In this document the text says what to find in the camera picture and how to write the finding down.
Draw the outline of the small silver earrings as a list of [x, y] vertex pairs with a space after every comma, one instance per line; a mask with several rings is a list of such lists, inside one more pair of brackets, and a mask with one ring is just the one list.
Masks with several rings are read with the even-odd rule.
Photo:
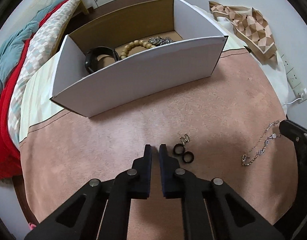
[[186, 145], [187, 143], [190, 142], [190, 137], [189, 137], [188, 134], [185, 134], [184, 136], [181, 136], [179, 138], [179, 140], [180, 140], [181, 144], [184, 146], [184, 145]]

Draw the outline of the black smartwatch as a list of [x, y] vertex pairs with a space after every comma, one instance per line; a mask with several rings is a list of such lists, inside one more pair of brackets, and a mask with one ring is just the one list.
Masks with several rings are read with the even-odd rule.
[[115, 62], [120, 60], [118, 53], [110, 47], [99, 46], [91, 49], [85, 57], [85, 69], [88, 74], [93, 74], [100, 70], [98, 67], [98, 62], [103, 57], [110, 57], [114, 59]]

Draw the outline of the white cardboard box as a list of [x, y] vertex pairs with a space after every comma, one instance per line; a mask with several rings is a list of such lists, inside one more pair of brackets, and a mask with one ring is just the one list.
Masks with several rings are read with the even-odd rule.
[[[164, 34], [171, 37], [170, 44], [134, 49], [92, 74], [85, 68], [91, 49], [105, 46], [119, 52], [130, 42]], [[90, 118], [209, 77], [227, 38], [217, 23], [184, 0], [153, 0], [110, 12], [65, 36], [50, 99]]]

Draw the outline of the white power strip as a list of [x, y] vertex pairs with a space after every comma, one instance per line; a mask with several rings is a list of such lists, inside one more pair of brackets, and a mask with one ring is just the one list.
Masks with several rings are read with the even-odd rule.
[[285, 66], [288, 84], [289, 84], [290, 88], [292, 89], [292, 92], [294, 93], [294, 95], [296, 97], [292, 102], [287, 103], [287, 105], [291, 105], [295, 102], [296, 103], [304, 102], [305, 100], [307, 100], [307, 89], [305, 88], [305, 86], [301, 82], [300, 77], [298, 76], [295, 68], [289, 62], [287, 56], [285, 54], [283, 54], [281, 56], [281, 59], [282, 59], [284, 66]]

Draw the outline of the brown geometric patterned cloth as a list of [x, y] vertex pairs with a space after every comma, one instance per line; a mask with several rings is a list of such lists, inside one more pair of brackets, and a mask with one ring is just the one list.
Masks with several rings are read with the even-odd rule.
[[210, 12], [215, 18], [225, 18], [233, 27], [234, 34], [251, 49], [258, 60], [266, 63], [277, 55], [277, 47], [271, 28], [254, 8], [222, 5], [210, 1]]

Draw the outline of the striped pale cloth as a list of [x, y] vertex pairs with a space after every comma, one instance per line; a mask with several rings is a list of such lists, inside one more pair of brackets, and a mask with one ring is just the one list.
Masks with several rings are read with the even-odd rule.
[[27, 82], [21, 105], [19, 142], [27, 137], [31, 126], [63, 110], [50, 100], [59, 57], [60, 53], [56, 53]]

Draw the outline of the pink slipper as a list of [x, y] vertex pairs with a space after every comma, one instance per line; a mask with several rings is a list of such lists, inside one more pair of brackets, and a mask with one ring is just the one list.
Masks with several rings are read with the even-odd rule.
[[36, 228], [36, 225], [34, 223], [29, 223], [28, 226], [29, 226], [30, 230], [33, 230], [33, 229]]

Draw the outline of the red bed cover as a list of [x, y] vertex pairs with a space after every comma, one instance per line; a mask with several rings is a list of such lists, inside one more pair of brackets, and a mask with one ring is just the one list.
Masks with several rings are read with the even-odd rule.
[[[51, 12], [49, 12], [42, 20], [45, 20], [47, 16], [55, 12], [60, 8], [58, 4]], [[13, 176], [19, 176], [22, 173], [20, 152], [13, 144], [8, 133], [7, 117], [8, 110], [11, 101], [11, 96], [14, 91], [17, 79], [19, 77], [21, 68], [25, 62], [29, 42], [33, 38], [34, 34], [25, 41], [25, 45], [21, 54], [21, 58], [17, 66], [11, 73], [7, 83], [0, 94], [0, 180], [11, 178]]]

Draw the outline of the checkered mattress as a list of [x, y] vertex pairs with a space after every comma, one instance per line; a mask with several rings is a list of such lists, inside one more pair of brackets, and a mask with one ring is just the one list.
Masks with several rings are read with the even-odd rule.
[[21, 68], [8, 110], [7, 126], [11, 141], [19, 147], [21, 104], [30, 78], [53, 56], [61, 35], [81, 0], [65, 0], [60, 8], [42, 20], [42, 26], [29, 42], [25, 62]]

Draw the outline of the blue-grey quilt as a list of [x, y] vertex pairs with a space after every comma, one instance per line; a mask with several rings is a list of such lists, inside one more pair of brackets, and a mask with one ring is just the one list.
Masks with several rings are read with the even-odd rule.
[[39, 29], [39, 23], [58, 4], [65, 0], [55, 0], [47, 7], [39, 10], [35, 16], [22, 28], [7, 38], [0, 48], [0, 94], [4, 89], [14, 68], [20, 61], [25, 41]]

